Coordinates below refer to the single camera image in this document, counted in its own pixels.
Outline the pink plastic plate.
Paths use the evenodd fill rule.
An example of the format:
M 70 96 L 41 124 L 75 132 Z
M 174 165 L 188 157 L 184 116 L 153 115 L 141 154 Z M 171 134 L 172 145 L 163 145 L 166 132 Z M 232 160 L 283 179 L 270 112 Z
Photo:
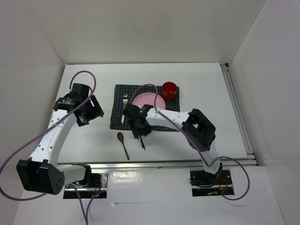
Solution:
M 154 105 L 155 93 L 145 92 L 138 95 L 132 102 L 133 105 L 136 105 L 142 108 L 144 105 Z M 161 96 L 157 96 L 156 107 L 159 109 L 166 109 L 166 104 L 164 99 Z

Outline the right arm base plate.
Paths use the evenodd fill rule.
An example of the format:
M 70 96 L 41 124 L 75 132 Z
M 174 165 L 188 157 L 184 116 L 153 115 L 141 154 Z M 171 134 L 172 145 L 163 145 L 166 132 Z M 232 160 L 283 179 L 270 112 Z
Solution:
M 229 170 L 223 170 L 217 181 L 209 180 L 205 171 L 190 171 L 189 183 L 192 196 L 234 195 L 233 182 Z

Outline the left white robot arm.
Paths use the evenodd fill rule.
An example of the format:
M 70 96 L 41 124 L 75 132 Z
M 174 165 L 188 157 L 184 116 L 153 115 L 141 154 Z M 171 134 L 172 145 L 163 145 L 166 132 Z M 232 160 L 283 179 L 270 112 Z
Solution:
M 58 158 L 67 135 L 74 124 L 79 127 L 103 117 L 104 112 L 90 87 L 73 84 L 70 93 L 54 105 L 49 129 L 27 160 L 20 160 L 16 169 L 25 190 L 57 195 L 64 186 L 77 182 L 82 187 L 92 183 L 91 167 L 83 163 L 59 166 Z

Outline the red ceramic mug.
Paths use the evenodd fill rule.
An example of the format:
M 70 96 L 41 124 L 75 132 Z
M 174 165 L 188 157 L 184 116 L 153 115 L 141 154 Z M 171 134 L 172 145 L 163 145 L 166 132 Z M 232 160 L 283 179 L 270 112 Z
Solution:
M 166 101 L 173 101 L 177 93 L 177 86 L 173 82 L 165 82 L 162 86 L 162 96 Z

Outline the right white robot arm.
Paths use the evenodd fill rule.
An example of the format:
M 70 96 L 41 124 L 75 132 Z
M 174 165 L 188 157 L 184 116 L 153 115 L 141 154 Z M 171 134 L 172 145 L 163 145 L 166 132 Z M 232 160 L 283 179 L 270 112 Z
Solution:
M 223 165 L 218 159 L 215 147 L 216 128 L 200 110 L 175 112 L 152 105 L 140 108 L 128 104 L 122 114 L 128 119 L 135 139 L 149 135 L 153 126 L 180 131 L 189 145 L 199 153 L 204 163 L 205 180 L 210 184 L 220 180 Z

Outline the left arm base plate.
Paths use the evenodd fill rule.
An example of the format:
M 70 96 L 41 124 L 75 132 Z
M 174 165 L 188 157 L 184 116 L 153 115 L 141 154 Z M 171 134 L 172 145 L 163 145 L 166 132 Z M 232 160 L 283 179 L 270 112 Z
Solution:
M 107 197 L 108 172 L 93 172 L 88 183 L 73 182 L 82 199 L 105 199 Z

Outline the silver metal fork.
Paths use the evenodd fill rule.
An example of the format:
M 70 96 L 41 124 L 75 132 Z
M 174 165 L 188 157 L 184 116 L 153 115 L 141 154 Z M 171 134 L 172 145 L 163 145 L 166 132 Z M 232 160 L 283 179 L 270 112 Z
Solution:
M 128 103 L 128 94 L 123 95 L 122 102 L 123 102 L 123 110 L 124 110 L 125 107 L 126 107 L 126 104 Z M 121 116 L 121 123 L 122 124 L 124 123 L 124 120 L 125 120 L 125 116 L 122 114 L 122 116 Z

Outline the silver metal knife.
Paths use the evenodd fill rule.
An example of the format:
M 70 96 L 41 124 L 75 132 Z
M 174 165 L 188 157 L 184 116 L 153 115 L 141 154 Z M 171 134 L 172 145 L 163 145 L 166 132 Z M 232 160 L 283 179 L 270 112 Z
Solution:
M 146 147 L 145 147 L 145 145 L 143 143 L 142 137 L 140 136 L 139 138 L 140 138 L 140 141 L 141 141 L 142 150 L 145 151 Z

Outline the brown wooden spoon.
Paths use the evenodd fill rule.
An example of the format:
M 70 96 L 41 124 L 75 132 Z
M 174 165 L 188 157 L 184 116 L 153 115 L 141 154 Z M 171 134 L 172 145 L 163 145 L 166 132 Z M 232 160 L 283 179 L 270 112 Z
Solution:
M 125 144 L 124 144 L 124 136 L 123 136 L 123 134 L 122 134 L 121 132 L 118 132 L 118 133 L 117 133 L 117 138 L 118 138 L 118 140 L 121 142 L 121 144 L 122 144 L 122 146 L 123 146 L 123 149 L 124 149 L 124 151 L 125 151 L 127 160 L 130 160 L 128 151 L 127 151 L 127 149 L 126 149 L 126 147 L 125 147 Z

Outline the dark checkered cloth placemat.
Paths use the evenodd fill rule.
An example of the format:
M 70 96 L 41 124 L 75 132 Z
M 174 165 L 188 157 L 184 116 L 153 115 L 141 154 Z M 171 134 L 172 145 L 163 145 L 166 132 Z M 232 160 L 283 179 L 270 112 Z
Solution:
M 138 89 L 139 85 L 129 85 L 129 84 L 117 84 L 114 89 L 114 103 L 112 107 L 112 114 L 110 118 L 110 129 L 113 130 L 131 130 L 129 122 L 127 119 L 124 120 L 124 123 L 121 123 L 121 116 L 123 112 L 123 95 L 128 94 L 128 103 L 130 103 L 131 98 L 136 98 L 138 95 L 145 92 L 156 93 L 156 90 L 153 86 L 146 86 Z M 158 95 L 162 96 L 162 86 L 157 86 Z M 173 101 L 165 101 L 166 109 L 170 111 L 180 111 L 180 91 L 177 90 L 175 99 Z

